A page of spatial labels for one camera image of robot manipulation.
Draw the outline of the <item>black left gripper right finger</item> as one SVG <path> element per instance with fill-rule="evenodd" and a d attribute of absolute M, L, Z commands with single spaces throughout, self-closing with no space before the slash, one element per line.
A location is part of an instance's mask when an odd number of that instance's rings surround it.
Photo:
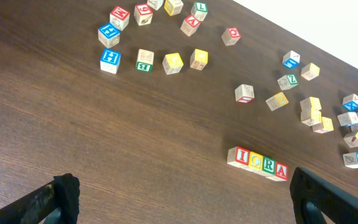
<path fill-rule="evenodd" d="M 294 170 L 290 183 L 297 224 L 358 223 L 358 198 L 301 167 Z"/>

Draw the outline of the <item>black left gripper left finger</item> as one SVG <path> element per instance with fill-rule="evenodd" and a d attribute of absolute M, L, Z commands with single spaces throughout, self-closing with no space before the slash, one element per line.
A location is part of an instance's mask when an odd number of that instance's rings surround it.
<path fill-rule="evenodd" d="M 71 173 L 55 176 L 41 186 L 0 209 L 0 224 L 69 223 L 79 214 L 80 181 Z"/>

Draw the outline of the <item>green R letter block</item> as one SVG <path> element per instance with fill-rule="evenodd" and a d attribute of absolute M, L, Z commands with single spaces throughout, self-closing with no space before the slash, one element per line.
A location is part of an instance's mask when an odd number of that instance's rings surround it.
<path fill-rule="evenodd" d="M 257 174 L 264 177 L 274 176 L 276 171 L 276 161 L 270 157 L 264 156 L 261 170 Z"/>

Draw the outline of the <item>yellow C letter block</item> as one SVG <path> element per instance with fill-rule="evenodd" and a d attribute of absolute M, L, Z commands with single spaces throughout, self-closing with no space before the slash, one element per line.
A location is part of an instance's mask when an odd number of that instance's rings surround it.
<path fill-rule="evenodd" d="M 256 152 L 251 151 L 249 153 L 248 165 L 245 170 L 250 172 L 260 172 L 263 168 L 263 156 Z"/>

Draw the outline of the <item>red I letter block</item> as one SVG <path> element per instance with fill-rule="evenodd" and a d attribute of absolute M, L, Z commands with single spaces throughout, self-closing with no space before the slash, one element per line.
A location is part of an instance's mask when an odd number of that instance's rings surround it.
<path fill-rule="evenodd" d="M 250 151 L 242 147 L 233 147 L 228 150 L 227 164 L 249 170 Z"/>

